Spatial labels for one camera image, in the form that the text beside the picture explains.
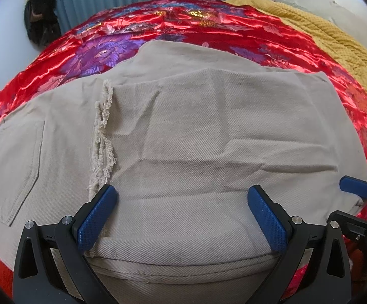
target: yellow textured quilt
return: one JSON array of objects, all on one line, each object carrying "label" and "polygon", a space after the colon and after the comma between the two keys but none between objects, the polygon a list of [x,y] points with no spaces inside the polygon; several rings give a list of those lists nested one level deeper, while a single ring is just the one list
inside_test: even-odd
[{"label": "yellow textured quilt", "polygon": [[319,48],[342,65],[367,92],[367,49],[325,19],[272,0],[227,0],[235,6],[252,6],[279,17],[283,23],[309,34]]}]

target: blue gripper pad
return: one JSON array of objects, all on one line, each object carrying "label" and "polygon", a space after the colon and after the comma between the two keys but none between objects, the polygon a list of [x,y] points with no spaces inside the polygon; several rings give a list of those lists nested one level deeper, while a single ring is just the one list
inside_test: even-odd
[{"label": "blue gripper pad", "polygon": [[341,191],[353,193],[361,198],[367,199],[367,181],[344,176],[339,181],[339,188]]},{"label": "blue gripper pad", "polygon": [[78,229],[79,252],[83,253],[93,247],[100,231],[117,204],[118,198],[119,194],[116,189],[109,186]]},{"label": "blue gripper pad", "polygon": [[287,248],[285,228],[255,187],[248,190],[248,207],[251,209],[271,249],[284,253]]}]

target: red fabric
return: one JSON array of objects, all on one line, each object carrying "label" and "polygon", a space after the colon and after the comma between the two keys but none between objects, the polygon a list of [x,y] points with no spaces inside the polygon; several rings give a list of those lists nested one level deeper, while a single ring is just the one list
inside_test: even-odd
[{"label": "red fabric", "polygon": [[[0,92],[0,121],[36,95],[103,73],[150,40],[187,42],[237,54],[263,66],[324,72],[350,117],[367,158],[367,93],[313,39],[250,6],[214,0],[157,0],[105,10],[54,41]],[[367,207],[360,213],[367,219]],[[288,293],[304,271],[296,273]]]},{"label": "red fabric", "polygon": [[0,287],[12,298],[13,272],[0,261]]}]

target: back pocket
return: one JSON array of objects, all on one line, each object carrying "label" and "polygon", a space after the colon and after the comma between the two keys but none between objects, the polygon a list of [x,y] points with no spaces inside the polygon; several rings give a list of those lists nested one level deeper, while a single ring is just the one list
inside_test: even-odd
[{"label": "back pocket", "polygon": [[37,180],[44,121],[0,127],[0,222],[11,226]]}]

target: bolt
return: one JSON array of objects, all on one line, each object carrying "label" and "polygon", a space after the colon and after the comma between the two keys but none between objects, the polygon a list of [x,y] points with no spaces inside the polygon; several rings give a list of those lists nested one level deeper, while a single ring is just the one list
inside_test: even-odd
[{"label": "bolt", "polygon": [[303,219],[299,216],[293,216],[292,222],[295,223],[296,225],[300,225],[301,223],[303,223]]},{"label": "bolt", "polygon": [[330,222],[330,225],[333,229],[337,229],[339,227],[339,224],[335,221],[335,220],[332,220]]},{"label": "bolt", "polygon": [[71,222],[72,222],[72,216],[65,216],[61,219],[61,223],[63,223],[64,225],[68,225]]},{"label": "bolt", "polygon": [[29,220],[26,224],[25,224],[25,228],[30,229],[34,226],[34,222],[32,220]]}]

